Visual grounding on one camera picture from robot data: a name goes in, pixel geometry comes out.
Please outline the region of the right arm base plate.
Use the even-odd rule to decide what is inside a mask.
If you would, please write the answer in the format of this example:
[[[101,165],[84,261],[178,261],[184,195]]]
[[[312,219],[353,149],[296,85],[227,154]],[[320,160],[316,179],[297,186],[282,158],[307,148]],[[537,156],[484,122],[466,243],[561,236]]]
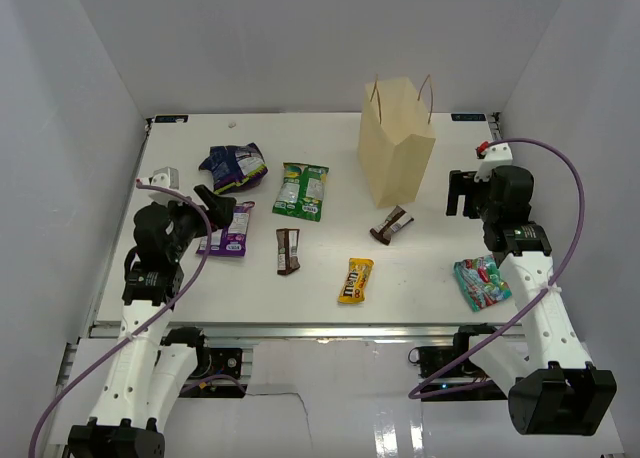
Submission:
[[[426,379],[433,372],[453,361],[458,355],[452,345],[449,346],[420,346],[412,348],[407,355],[410,365],[419,370],[421,380]],[[422,393],[447,390],[454,387],[466,386],[474,383],[489,382],[489,378],[479,367],[466,360],[456,368],[447,371],[426,386]],[[505,400],[506,396],[495,384],[488,384],[474,390],[445,394],[433,397],[433,400]]]

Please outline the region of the colourful red green candy bag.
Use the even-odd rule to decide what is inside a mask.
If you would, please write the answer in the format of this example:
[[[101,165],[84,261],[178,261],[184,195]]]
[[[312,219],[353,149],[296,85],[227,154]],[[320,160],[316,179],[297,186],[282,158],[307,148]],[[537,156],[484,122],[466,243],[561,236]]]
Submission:
[[[466,303],[478,312],[512,296],[492,254],[453,264],[453,275]]]

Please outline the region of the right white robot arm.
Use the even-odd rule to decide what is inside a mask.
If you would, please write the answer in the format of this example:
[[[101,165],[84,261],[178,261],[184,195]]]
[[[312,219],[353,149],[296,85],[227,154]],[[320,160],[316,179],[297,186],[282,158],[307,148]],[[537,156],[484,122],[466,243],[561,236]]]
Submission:
[[[552,249],[544,229],[530,218],[532,174],[501,165],[487,177],[453,170],[446,213],[483,223],[484,242],[509,285],[528,355],[521,357],[503,337],[486,346],[477,336],[453,349],[461,375],[483,370],[507,398],[508,412],[522,435],[592,436],[616,391],[613,373],[595,367],[577,338],[552,283]]]

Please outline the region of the yellow M&M's packet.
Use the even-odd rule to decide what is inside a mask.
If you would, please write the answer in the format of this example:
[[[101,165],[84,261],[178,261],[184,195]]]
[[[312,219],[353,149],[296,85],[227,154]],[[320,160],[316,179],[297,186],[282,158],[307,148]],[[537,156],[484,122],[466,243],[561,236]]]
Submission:
[[[338,296],[342,305],[360,304],[365,300],[365,289],[374,261],[367,258],[350,258],[348,273]]]

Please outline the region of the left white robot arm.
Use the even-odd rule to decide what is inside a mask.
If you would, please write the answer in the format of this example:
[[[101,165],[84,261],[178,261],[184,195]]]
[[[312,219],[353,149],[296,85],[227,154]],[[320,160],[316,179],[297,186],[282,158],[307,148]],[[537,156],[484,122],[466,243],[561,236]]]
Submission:
[[[164,456],[164,428],[182,387],[211,365],[200,329],[168,325],[195,282],[184,277],[182,257],[193,240],[232,223],[236,201],[204,185],[194,189],[198,202],[175,190],[155,190],[169,199],[134,216],[118,342],[105,358],[109,372],[87,423],[69,432],[74,457]]]

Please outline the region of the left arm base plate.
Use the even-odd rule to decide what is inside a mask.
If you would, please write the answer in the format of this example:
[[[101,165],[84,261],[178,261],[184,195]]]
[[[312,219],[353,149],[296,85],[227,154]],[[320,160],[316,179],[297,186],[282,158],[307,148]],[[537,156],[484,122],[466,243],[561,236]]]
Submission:
[[[203,347],[196,351],[197,366],[190,380],[212,375],[226,375],[239,380],[242,373],[243,350],[241,348]]]

